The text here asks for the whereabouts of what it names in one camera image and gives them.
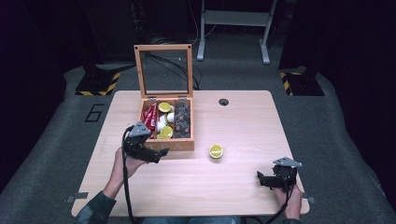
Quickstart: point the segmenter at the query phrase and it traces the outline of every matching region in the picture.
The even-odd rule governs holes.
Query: halved lemon
[[[212,147],[210,147],[209,149],[209,154],[211,157],[217,159],[220,158],[223,152],[223,148],[220,145],[213,145]]]

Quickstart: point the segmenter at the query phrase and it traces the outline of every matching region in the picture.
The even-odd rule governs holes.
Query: hazard stripe
[[[111,80],[110,86],[107,88],[107,91],[76,91],[76,95],[85,95],[85,96],[93,96],[93,95],[110,95],[111,92],[116,88],[117,81],[119,80],[120,73],[114,75]]]
[[[290,84],[286,79],[286,73],[280,73],[280,77],[282,78],[283,87],[285,88],[286,94],[293,95],[293,93],[291,92]]]

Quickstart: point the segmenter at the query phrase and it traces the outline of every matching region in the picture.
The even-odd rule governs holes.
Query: black cable
[[[149,57],[153,57],[153,58],[155,58],[156,60],[159,60],[159,61],[162,61],[162,62],[165,62],[165,63],[170,63],[170,64],[172,64],[173,66],[175,66],[175,67],[177,67],[178,69],[180,69],[181,71],[183,71],[183,73],[184,73],[184,75],[185,76],[187,76],[187,69],[185,68],[185,67],[183,67],[183,66],[181,66],[181,65],[179,65],[179,64],[177,64],[177,63],[173,63],[171,60],[168,60],[168,59],[165,59],[165,58],[162,58],[162,57],[160,57],[160,56],[157,56],[157,55],[153,55],[153,54],[148,54],[148,56]],[[200,72],[200,74],[201,74],[201,79],[200,79],[200,81],[198,82],[197,81],[197,79],[194,77],[194,76],[192,76],[192,78],[194,79],[194,81],[195,81],[195,84],[196,84],[196,90],[200,90],[200,88],[199,88],[199,84],[200,84],[200,82],[201,82],[201,80],[202,80],[202,71],[200,70],[200,69],[198,69],[199,70],[199,72]]]
[[[181,66],[180,64],[174,63],[174,62],[172,62],[171,60],[162,58],[162,57],[160,57],[160,56],[157,56],[157,55],[154,55],[154,54],[151,54],[151,53],[147,53],[147,56],[149,56],[149,57],[150,57],[151,59],[153,59],[153,60],[157,60],[157,61],[160,61],[160,62],[163,62],[163,63],[169,63],[169,64],[173,65],[174,67],[180,69],[180,70],[183,72],[183,74],[187,77],[187,69],[186,69],[185,67]],[[157,64],[159,64],[159,65],[165,67],[166,69],[172,71],[173,73],[175,73],[177,76],[183,78],[184,80],[187,80],[186,78],[182,77],[180,74],[178,74],[178,73],[175,72],[174,70],[172,70],[172,69],[166,67],[165,65],[163,65],[163,64],[161,64],[161,63],[159,63],[159,62],[155,62],[155,63],[157,63]],[[195,89],[195,90],[200,90],[199,84],[201,83],[201,80],[202,80],[202,71],[201,71],[199,68],[197,68],[196,66],[194,66],[194,67],[195,67],[195,68],[200,72],[200,74],[201,74],[200,81],[198,81],[198,80],[195,78],[195,76],[192,76],[192,78],[194,79],[195,85],[196,85],[196,87],[194,87],[194,89]]]
[[[129,195],[128,168],[126,167],[126,159],[127,159],[128,155],[125,153],[125,150],[124,150],[125,136],[128,132],[130,132],[132,130],[133,127],[134,127],[134,125],[127,128],[125,130],[124,134],[122,135],[121,149],[122,149],[122,171],[123,171],[123,180],[124,180],[125,200],[126,200],[126,203],[128,206],[128,216],[129,216],[129,219],[131,219],[131,222],[133,224],[137,224],[137,221],[134,219],[134,214],[132,213],[131,198]]]
[[[277,211],[276,214],[274,214],[270,219],[268,219],[268,221],[265,222],[265,224],[272,223],[275,219],[277,219],[280,215],[282,215],[282,213],[286,210],[286,207],[288,206],[288,201],[290,199],[290,196],[293,193],[293,186],[291,186],[291,190],[290,190],[290,194],[289,194],[288,184],[286,183],[286,180],[283,177],[283,175],[282,175],[282,179],[283,179],[283,182],[285,183],[286,201],[282,205],[282,207],[280,207],[279,211]]]

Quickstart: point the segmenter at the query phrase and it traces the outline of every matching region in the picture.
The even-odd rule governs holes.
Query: sleeve
[[[286,218],[283,219],[283,224],[303,224],[299,219]]]
[[[105,224],[108,221],[111,210],[117,201],[108,198],[100,191],[92,198],[76,216],[76,224]]]

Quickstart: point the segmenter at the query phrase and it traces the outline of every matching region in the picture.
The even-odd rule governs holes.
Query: wooden table
[[[220,105],[219,99],[229,100]],[[79,192],[89,192],[72,208],[78,211],[109,179],[122,134],[136,124],[140,91],[118,91],[108,110]],[[292,159],[269,91],[195,91],[195,150],[170,151],[160,162],[143,165],[129,179],[136,217],[255,216],[277,212],[275,194],[260,186],[257,171],[273,175],[273,161]],[[220,159],[208,150],[220,144]],[[304,191],[299,176],[297,182]],[[121,189],[111,216],[127,217]],[[302,214],[309,211],[303,200]]]

